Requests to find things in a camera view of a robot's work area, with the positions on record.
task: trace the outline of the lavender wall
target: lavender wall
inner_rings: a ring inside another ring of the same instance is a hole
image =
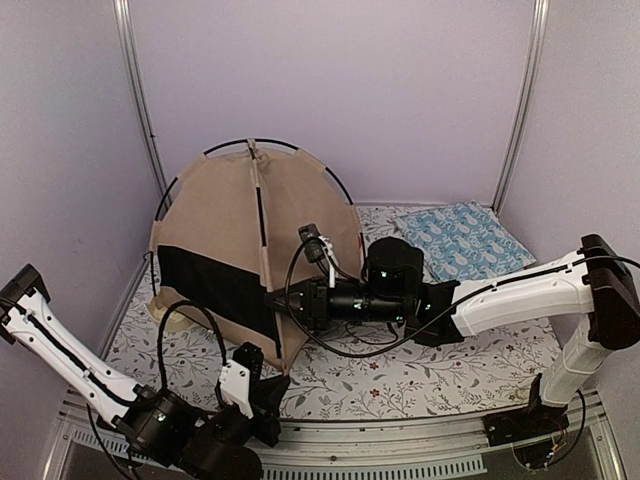
[[[95,349],[157,200],[113,4],[4,2],[0,45],[0,283],[33,263],[60,320]],[[33,480],[66,386],[4,342],[0,385],[0,478]]]
[[[533,1],[131,3],[169,176],[263,136],[318,156],[360,202],[491,202]]]
[[[553,1],[540,75],[502,218],[541,261],[598,232],[640,259],[640,4]],[[556,321],[563,340],[575,324]],[[640,478],[640,346],[597,386],[629,478]]]

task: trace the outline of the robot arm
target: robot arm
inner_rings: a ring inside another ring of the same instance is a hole
[[[261,478],[258,456],[243,445],[252,436],[269,446],[278,442],[289,377],[260,380],[258,347],[245,343],[223,366],[226,405],[209,416],[168,390],[155,392],[109,367],[62,326],[48,301],[40,275],[27,265],[0,290],[0,335],[45,360],[136,452],[195,478]]]
[[[315,262],[320,256],[307,258]],[[428,346],[525,320],[579,315],[561,356],[533,382],[529,405],[485,418],[492,444],[566,426],[564,414],[576,390],[608,355],[640,340],[640,303],[631,273],[598,235],[583,237],[580,250],[559,260],[487,280],[422,283],[422,262],[419,249],[383,238],[369,248],[366,281],[332,285],[316,277],[269,294],[267,304],[285,314],[296,312],[297,323],[307,330],[325,329],[331,319],[405,321],[403,341]]]

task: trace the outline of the beige tent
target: beige tent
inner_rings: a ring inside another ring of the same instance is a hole
[[[256,143],[275,143],[293,152],[258,148]],[[207,156],[231,145],[244,150]],[[332,240],[340,266],[359,276],[362,234],[349,195],[307,152],[262,139],[214,147],[176,183],[180,191],[164,219],[156,219],[151,234],[161,288],[150,311],[161,318],[172,303],[194,300],[215,314],[225,339],[258,345],[269,363],[287,372],[307,338],[290,318],[265,306],[264,294],[284,286],[300,245],[298,228],[309,223]],[[293,282],[318,274],[303,257]],[[184,313],[208,325],[196,309]],[[184,317],[178,314],[171,320],[175,330],[175,322],[184,322]]]

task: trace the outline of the patterned cushion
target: patterned cushion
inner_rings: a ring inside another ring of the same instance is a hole
[[[493,211],[476,202],[422,210],[395,223],[424,252],[425,267],[436,281],[491,278],[536,261]]]

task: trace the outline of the floral tablecloth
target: floral tablecloth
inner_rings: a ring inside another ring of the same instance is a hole
[[[358,208],[365,241],[370,243],[388,235],[399,237],[393,219],[415,210]],[[146,309],[151,297],[147,273],[107,360],[141,383],[157,386],[157,323]],[[355,337],[345,330],[344,323],[334,322],[324,338],[335,347],[354,353],[379,348],[363,341],[380,343],[393,339],[385,326],[350,326],[349,332]],[[171,388],[192,403],[214,408],[220,354],[213,334],[194,325],[183,332],[166,334],[165,344]],[[291,370],[291,386],[281,414],[285,418],[322,420],[415,418],[526,403],[531,380],[551,365],[559,352],[547,319],[489,330],[462,343],[438,348],[408,342],[364,360],[338,357],[308,342]],[[275,374],[274,369],[265,367],[264,375]]]

